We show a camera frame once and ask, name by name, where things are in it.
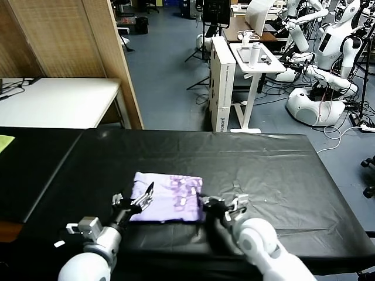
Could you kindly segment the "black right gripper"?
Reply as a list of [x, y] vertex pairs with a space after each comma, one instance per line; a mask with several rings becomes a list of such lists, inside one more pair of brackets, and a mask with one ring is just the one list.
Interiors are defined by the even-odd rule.
[[204, 206], [204, 212], [207, 217], [217, 218], [221, 222], [231, 222], [231, 212], [234, 209], [234, 205], [226, 205], [226, 202], [222, 198], [218, 198], [216, 203], [210, 204], [211, 197], [200, 194], [199, 200], [201, 205]]

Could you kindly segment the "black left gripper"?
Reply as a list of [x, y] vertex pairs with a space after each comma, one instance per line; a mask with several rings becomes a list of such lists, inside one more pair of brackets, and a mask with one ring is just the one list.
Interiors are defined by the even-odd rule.
[[145, 210], [152, 202], [152, 195], [154, 192], [154, 182], [147, 188], [144, 194], [137, 198], [125, 198], [121, 193], [117, 193], [112, 197], [112, 216], [111, 227], [117, 231], [125, 231], [131, 217], [139, 214], [139, 207]]

